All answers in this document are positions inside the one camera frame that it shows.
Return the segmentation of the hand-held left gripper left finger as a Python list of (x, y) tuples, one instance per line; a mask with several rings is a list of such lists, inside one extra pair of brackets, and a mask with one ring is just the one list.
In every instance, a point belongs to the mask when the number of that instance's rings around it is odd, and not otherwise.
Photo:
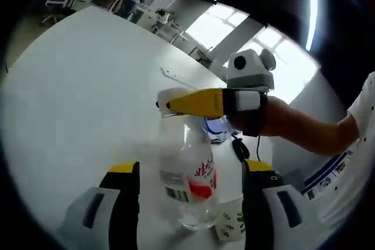
[(67, 249), (137, 249), (139, 162), (112, 166), (67, 208), (58, 233)]

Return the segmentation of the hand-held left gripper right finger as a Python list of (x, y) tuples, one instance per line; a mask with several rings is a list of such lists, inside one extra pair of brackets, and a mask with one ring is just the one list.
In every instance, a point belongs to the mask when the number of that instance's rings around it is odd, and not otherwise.
[(315, 249), (320, 221), (314, 207), (270, 165), (243, 162), (245, 249)]

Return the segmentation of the person's right hand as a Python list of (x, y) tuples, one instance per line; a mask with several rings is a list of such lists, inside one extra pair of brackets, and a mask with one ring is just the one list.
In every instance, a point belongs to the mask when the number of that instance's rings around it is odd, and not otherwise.
[(260, 135), (288, 139), (296, 111), (281, 99), (269, 96), (264, 112), (265, 124), (260, 130)]

